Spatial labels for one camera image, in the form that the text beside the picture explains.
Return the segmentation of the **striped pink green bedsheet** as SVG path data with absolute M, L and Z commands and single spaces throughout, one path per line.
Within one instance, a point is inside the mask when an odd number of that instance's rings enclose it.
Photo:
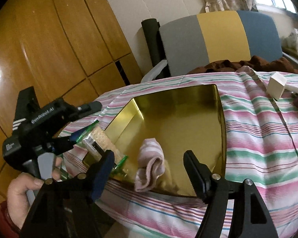
M 285 92 L 279 101 L 265 92 L 270 73 L 193 74 L 136 84 L 101 95 L 100 112 L 68 125 L 69 135 L 95 120 L 106 128 L 124 105 L 137 95 L 215 84 L 227 131 L 225 177 L 250 178 L 263 197 L 279 237 L 298 230 L 298 109 Z M 109 181 L 97 205 L 115 219 L 110 237 L 194 237 L 204 208 L 175 206 L 124 189 Z

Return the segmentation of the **dark brown blanket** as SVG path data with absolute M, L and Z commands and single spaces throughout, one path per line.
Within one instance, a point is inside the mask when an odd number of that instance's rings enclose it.
M 216 72 L 237 72 L 243 66 L 248 66 L 255 71 L 273 72 L 280 71 L 284 73 L 298 74 L 290 61 L 282 57 L 278 60 L 268 62 L 267 60 L 254 55 L 249 61 L 231 62 L 229 60 L 214 61 L 206 66 L 201 66 L 188 72 L 188 74 L 216 73 Z

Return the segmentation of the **white square box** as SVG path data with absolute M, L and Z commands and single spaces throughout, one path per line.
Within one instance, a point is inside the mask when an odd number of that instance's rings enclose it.
M 287 84 L 287 78 L 279 72 L 274 73 L 270 79 L 266 88 L 267 93 L 275 100 L 279 100 L 285 90 Z

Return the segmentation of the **grey yellow blue chair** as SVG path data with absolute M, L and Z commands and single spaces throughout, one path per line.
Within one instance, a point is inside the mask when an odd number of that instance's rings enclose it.
M 180 76 L 214 61 L 248 61 L 256 55 L 268 62 L 286 57 L 295 69 L 298 60 L 283 53 L 274 20 L 253 11 L 218 11 L 183 17 L 158 26 L 148 40 L 153 68 L 142 82 L 164 69 Z

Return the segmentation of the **gold metal tin box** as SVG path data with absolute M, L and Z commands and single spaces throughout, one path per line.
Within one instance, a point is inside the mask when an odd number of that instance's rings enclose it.
M 138 167 L 142 142 L 155 138 L 179 188 L 177 197 L 195 197 L 183 164 L 185 151 L 193 151 L 212 173 L 225 175 L 225 119 L 215 84 L 134 97 L 105 128 L 105 133 L 119 151 L 128 156 L 124 171 L 132 174 Z

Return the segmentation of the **wooden wardrobe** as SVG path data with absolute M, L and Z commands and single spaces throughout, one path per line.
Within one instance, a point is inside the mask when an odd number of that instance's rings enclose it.
M 141 81 L 140 68 L 107 0 L 8 0 L 0 11 L 0 203 L 18 172 L 2 157 L 18 93 L 40 105 L 81 105 Z

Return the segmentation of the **cracker packet green wrapper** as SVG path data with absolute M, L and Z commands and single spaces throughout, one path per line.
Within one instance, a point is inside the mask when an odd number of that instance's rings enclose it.
M 77 144 L 81 144 L 85 147 L 97 162 L 106 151 L 112 151 L 114 153 L 112 174 L 114 176 L 120 176 L 121 178 L 127 177 L 127 173 L 123 170 L 123 167 L 128 156 L 119 151 L 105 131 L 100 127 L 98 120 L 73 133 L 71 137 L 75 138 Z

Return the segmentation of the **flat white box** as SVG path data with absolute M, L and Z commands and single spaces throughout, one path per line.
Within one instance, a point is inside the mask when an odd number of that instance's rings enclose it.
M 298 94 L 298 86 L 286 84 L 285 89 Z

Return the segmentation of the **pink striped cloth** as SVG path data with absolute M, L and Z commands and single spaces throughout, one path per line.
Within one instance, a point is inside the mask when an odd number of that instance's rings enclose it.
M 155 138 L 145 139 L 139 149 L 138 169 L 134 179 L 136 192 L 150 191 L 156 187 L 157 179 L 165 173 L 165 156 Z

